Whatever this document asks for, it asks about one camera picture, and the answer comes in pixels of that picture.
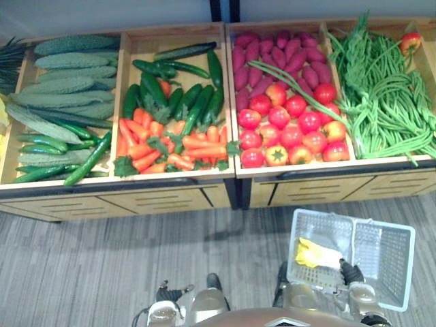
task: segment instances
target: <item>orange carrot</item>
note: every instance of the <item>orange carrot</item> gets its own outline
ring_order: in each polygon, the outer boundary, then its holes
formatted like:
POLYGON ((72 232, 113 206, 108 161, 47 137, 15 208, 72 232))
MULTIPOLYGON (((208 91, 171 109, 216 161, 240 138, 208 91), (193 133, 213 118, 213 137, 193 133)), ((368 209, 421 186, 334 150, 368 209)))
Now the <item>orange carrot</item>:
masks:
POLYGON ((127 154, 133 159, 138 160, 152 153, 155 149, 147 143, 131 146, 127 150, 127 154))
POLYGON ((134 168, 136 168, 137 171, 141 172, 143 170, 146 170, 148 167, 150 167, 153 164, 153 162, 155 162, 156 159, 159 158, 160 156, 161 153, 156 150, 153 151, 152 153, 149 153, 148 155, 146 155, 141 159, 133 160, 131 164, 134 168))
POLYGON ((144 111, 142 108, 136 108, 134 111, 134 121, 137 122, 138 124, 142 123, 143 113, 144 113, 144 111))
POLYGON ((123 135, 129 146, 137 145, 137 142, 134 139, 134 135, 130 132, 130 129, 128 128, 124 118, 121 118, 119 120, 119 128, 121 134, 123 135))
POLYGON ((125 119, 125 124, 127 127, 134 132, 140 140, 146 140, 150 137, 150 131, 145 129, 140 123, 131 121, 130 119, 125 119))
POLYGON ((141 171, 141 174, 159 174, 160 172, 165 172, 166 163, 155 163, 147 169, 141 171))

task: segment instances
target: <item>produce display bin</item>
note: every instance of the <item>produce display bin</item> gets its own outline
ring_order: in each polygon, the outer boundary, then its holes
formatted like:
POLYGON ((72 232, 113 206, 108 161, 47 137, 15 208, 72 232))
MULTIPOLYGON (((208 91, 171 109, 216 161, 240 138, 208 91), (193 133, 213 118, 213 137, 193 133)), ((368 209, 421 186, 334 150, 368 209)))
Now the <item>produce display bin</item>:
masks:
MULTIPOLYGON (((226 25, 226 42, 232 107, 233 139, 239 139, 236 96, 232 74, 232 47, 237 35, 253 31, 261 37, 288 30, 291 34, 308 32, 316 36, 320 50, 332 52, 328 32, 334 35, 348 33, 355 18, 325 20, 287 20, 274 22, 244 22, 226 25)), ((422 45, 415 52, 411 66, 416 67, 425 81, 436 112, 436 20, 434 18, 376 18, 369 19, 370 31, 400 40, 404 33, 417 31, 422 45)), ((341 89, 335 64, 329 62, 333 83, 341 89)), ((414 167, 406 156, 377 159, 356 159, 354 145, 346 138, 350 160, 280 166, 243 168, 240 157, 235 157, 236 177, 242 180, 243 208, 285 206, 371 198, 410 196, 431 191, 436 186, 436 161, 428 155, 414 155, 414 167)))
MULTIPOLYGON (((63 181, 40 181, 11 183, 17 177, 19 149, 22 143, 16 135, 25 126, 11 118, 7 128, 7 149, 0 163, 0 210, 26 217, 59 221, 67 219, 90 219, 120 217, 136 214, 168 213, 200 210, 207 208, 236 208, 234 161, 230 158, 229 168, 219 171, 196 170, 161 174, 134 175, 120 178, 114 175, 118 122, 124 96, 131 83, 139 82, 140 71, 131 61, 151 60, 153 53, 161 50, 187 46, 195 43, 217 43, 215 53, 226 76, 226 49, 223 23, 194 25, 171 25, 148 27, 126 31, 114 31, 105 35, 119 36, 119 63, 116 73, 115 109, 112 118, 112 142, 110 154, 103 158, 98 167, 109 173, 107 177, 84 178, 73 187, 64 187, 63 181)), ((40 40, 30 40, 32 44, 40 40)), ((20 70, 16 92, 35 81, 41 69, 34 66, 35 56, 29 51, 20 70)), ((206 55, 181 59, 208 69, 206 55)), ((179 72, 175 80, 182 82, 184 90, 210 80, 186 72, 179 72)), ((232 139, 228 80, 224 78, 225 102, 221 117, 228 128, 228 139, 232 139)), ((94 129, 99 135, 104 130, 94 129)))

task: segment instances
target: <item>yellow cloth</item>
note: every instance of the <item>yellow cloth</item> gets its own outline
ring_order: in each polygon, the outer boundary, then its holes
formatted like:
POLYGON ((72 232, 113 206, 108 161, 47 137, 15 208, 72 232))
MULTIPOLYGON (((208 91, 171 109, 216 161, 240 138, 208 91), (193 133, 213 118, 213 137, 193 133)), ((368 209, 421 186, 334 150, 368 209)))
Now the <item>yellow cloth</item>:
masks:
POLYGON ((298 238, 297 256, 295 258, 298 264, 309 268, 326 266, 339 269, 339 259, 342 257, 339 251, 322 247, 303 237, 298 238))

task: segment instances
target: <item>gray carpet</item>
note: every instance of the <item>gray carpet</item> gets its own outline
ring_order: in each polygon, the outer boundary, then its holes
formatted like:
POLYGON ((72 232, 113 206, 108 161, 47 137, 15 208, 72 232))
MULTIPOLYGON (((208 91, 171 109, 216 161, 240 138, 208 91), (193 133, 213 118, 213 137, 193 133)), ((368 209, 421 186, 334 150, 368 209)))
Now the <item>gray carpet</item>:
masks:
MULTIPOLYGON (((398 327, 434 325, 436 193, 303 207, 415 227, 409 308, 388 317, 398 327)), ((221 277, 233 309, 270 306, 294 209, 65 223, 0 213, 0 326, 130 326, 164 279, 201 290, 209 272, 221 277)))

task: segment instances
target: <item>wooden crate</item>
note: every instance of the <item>wooden crate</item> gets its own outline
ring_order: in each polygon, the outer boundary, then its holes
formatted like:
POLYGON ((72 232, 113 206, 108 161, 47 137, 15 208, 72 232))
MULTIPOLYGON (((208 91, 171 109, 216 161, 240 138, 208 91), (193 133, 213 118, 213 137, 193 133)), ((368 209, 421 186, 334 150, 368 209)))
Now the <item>wooden crate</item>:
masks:
MULTIPOLYGON (((239 127, 236 118, 236 99, 234 91, 234 80, 232 74, 232 44, 234 38, 244 31, 254 31, 261 36, 269 35, 271 33, 277 33, 282 29, 290 31, 291 34, 299 31, 306 31, 316 35, 320 42, 320 50, 326 55, 332 52, 332 46, 327 32, 340 33, 338 31, 348 32, 354 26, 356 19, 326 19, 326 20, 287 20, 287 21, 275 21, 275 22, 248 22, 248 23, 236 23, 226 26, 226 40, 228 44, 228 71, 229 71, 229 85, 230 85, 230 102, 232 106, 232 126, 233 126, 233 139, 238 140, 239 127)), ((370 19, 369 29, 378 33, 386 34, 393 37, 395 40, 399 40, 404 32, 417 31, 423 36, 422 46, 418 49, 414 56, 412 67, 421 73, 429 95, 432 99, 433 112, 436 112, 436 20, 433 18, 376 18, 370 19)), ((333 82, 337 89, 340 89, 339 77, 335 65, 331 62, 328 63, 332 72, 333 82)), ((363 185, 371 184, 369 182, 374 178, 376 183, 376 176, 380 173, 377 167, 380 167, 380 171, 386 170, 386 166, 396 167, 395 169, 410 170, 407 173, 413 173, 409 159, 406 156, 388 157, 379 159, 356 159, 354 155, 353 143, 350 138, 347 137, 347 145, 350 150, 349 161, 338 162, 321 162, 316 158, 311 163, 296 166, 282 166, 282 167, 262 167, 262 168, 242 168, 240 158, 235 157, 235 169, 237 178, 250 178, 251 189, 247 190, 243 188, 242 197, 250 197, 251 201, 248 206, 274 206, 274 205, 294 205, 294 204, 308 204, 330 201, 341 201, 344 199, 363 200, 369 197, 368 193, 363 191, 356 192, 354 197, 348 198, 349 194, 352 194, 355 190, 359 189, 363 185), (372 174, 365 174, 365 169, 370 167, 372 174), (353 178, 348 179, 350 183, 343 182, 343 173, 353 170, 356 173, 353 174, 353 178), (320 176, 322 172, 328 172, 326 177, 320 176), (316 178, 307 177, 308 174, 314 172, 316 178), (282 174, 288 174, 290 181, 289 187, 295 187, 295 189, 289 190, 286 187, 286 183, 278 181, 277 177, 282 174), (336 185, 334 193, 331 196, 317 196, 317 193, 325 193, 321 190, 323 187, 330 187, 325 183, 332 183, 336 185)), ((428 163, 433 161, 428 155, 414 155, 414 159, 419 163, 428 163)), ((434 172, 430 172, 429 178, 432 177, 434 172)), ((395 183, 395 174, 387 174, 384 176, 385 183, 395 183)), ((418 189, 405 188, 401 194, 391 193, 391 196, 404 196, 411 195, 417 192, 418 189)))
MULTIPOLYGON (((176 48, 179 46, 186 46, 190 44, 200 43, 200 42, 211 42, 215 41, 217 43, 217 47, 215 52, 219 57, 221 64, 223 66, 223 75, 224 75, 224 95, 225 102, 224 107, 221 113, 220 118, 224 119, 225 124, 228 128, 228 139, 232 139, 232 130, 231 130, 231 118, 230 118, 230 103, 229 103, 229 95, 228 95, 228 80, 226 78, 226 51, 225 51, 225 31, 223 23, 209 23, 209 24, 195 24, 195 25, 171 25, 171 26, 161 26, 161 27, 148 27, 144 29, 134 29, 134 30, 126 30, 126 31, 115 31, 105 33, 106 35, 117 35, 121 37, 121 45, 119 50, 119 64, 118 70, 116 73, 116 88, 113 91, 115 94, 115 109, 113 126, 112 126, 112 143, 111 143, 111 152, 110 154, 103 158, 99 163, 99 167, 108 171, 108 177, 102 178, 84 178, 80 181, 75 187, 72 189, 81 189, 81 187, 86 187, 86 190, 91 190, 94 185, 97 185, 99 188, 107 188, 112 191, 116 189, 117 183, 123 183, 124 185, 127 183, 128 188, 132 189, 132 192, 135 194, 143 193, 144 196, 150 196, 153 192, 165 192, 166 196, 170 196, 173 199, 176 199, 175 202, 185 201, 189 203, 188 206, 172 205, 166 206, 165 208, 162 206, 143 206, 144 210, 138 211, 138 213, 162 213, 162 212, 174 212, 174 211, 182 211, 182 210, 199 210, 203 208, 214 208, 214 207, 226 207, 230 206, 230 199, 226 192, 226 187, 224 185, 225 178, 234 178, 234 161, 233 159, 229 160, 229 168, 224 171, 219 171, 218 168, 210 169, 210 170, 196 170, 192 172, 171 172, 171 173, 163 173, 163 174, 149 174, 149 175, 135 175, 128 176, 127 178, 120 178, 114 175, 114 166, 113 161, 115 160, 115 151, 116 151, 116 143, 118 138, 118 121, 120 117, 120 113, 122 110, 122 105, 124 101, 124 96, 127 92, 127 89, 132 83, 139 83, 140 80, 140 71, 136 69, 132 64, 132 60, 134 59, 143 59, 143 60, 152 60, 153 53, 160 50, 167 50, 171 48, 176 48), (186 185, 186 181, 193 181, 191 184, 195 185, 196 181, 201 181, 202 186, 194 186, 186 191, 183 188, 183 185, 186 185), (210 181, 209 187, 205 187, 204 184, 210 181), (135 188, 134 185, 139 184, 142 185, 144 183, 150 182, 153 185, 152 189, 144 189, 144 188, 135 188), (180 185, 173 187, 156 187, 159 186, 159 183, 162 182, 163 185, 169 182, 172 185, 180 185)), ((18 85, 16 91, 19 92, 23 87, 26 87, 28 84, 31 84, 35 81, 37 76, 41 74, 41 70, 34 66, 35 56, 32 52, 26 56, 23 61, 20 78, 18 80, 18 85)), ((180 59, 180 61, 191 63, 194 65, 198 65, 208 70, 207 67, 207 59, 206 55, 202 54, 200 56, 196 56, 193 58, 180 59)), ((182 82, 183 89, 186 91, 191 85, 201 82, 203 85, 211 84, 211 80, 205 80, 198 76, 188 74, 186 72, 179 72, 178 76, 175 78, 177 81, 182 82)), ((17 190, 17 189, 31 189, 35 190, 35 192, 40 190, 53 190, 56 192, 56 189, 63 189, 63 181, 41 181, 41 182, 33 182, 33 183, 21 183, 21 184, 12 184, 11 182, 14 178, 17 177, 17 172, 15 168, 18 166, 18 156, 20 155, 18 150, 22 146, 21 142, 16 140, 16 135, 25 130, 25 126, 21 123, 11 119, 12 123, 8 127, 6 131, 7 137, 7 149, 4 155, 1 158, 0 162, 0 193, 7 192, 8 190, 17 190)), ((98 130, 99 135, 103 135, 104 130, 98 130)), ((111 216, 120 216, 124 214, 131 215, 136 211, 131 211, 129 208, 135 207, 135 199, 132 198, 129 201, 129 196, 124 195, 116 196, 117 192, 109 192, 105 194, 105 197, 108 197, 114 200, 113 204, 119 210, 112 210, 105 206, 104 210, 101 210, 100 213, 95 213, 93 217, 111 217, 111 216)), ((72 214, 68 212, 61 211, 59 209, 59 214, 53 215, 52 213, 48 213, 44 208, 44 201, 46 197, 41 197, 37 200, 32 200, 32 203, 25 204, 21 207, 12 206, 11 200, 7 199, 9 204, 6 204, 0 196, 0 203, 2 204, 2 209, 4 211, 12 212, 18 214, 23 214, 28 217, 35 217, 37 219, 43 219, 46 217, 47 220, 56 220, 56 219, 73 219, 72 214), (27 212, 19 213, 19 210, 27 210, 27 212)), ((94 202, 94 198, 89 197, 81 197, 83 201, 83 205, 91 205, 94 202)), ((20 198, 19 201, 26 202, 27 198, 20 198)))

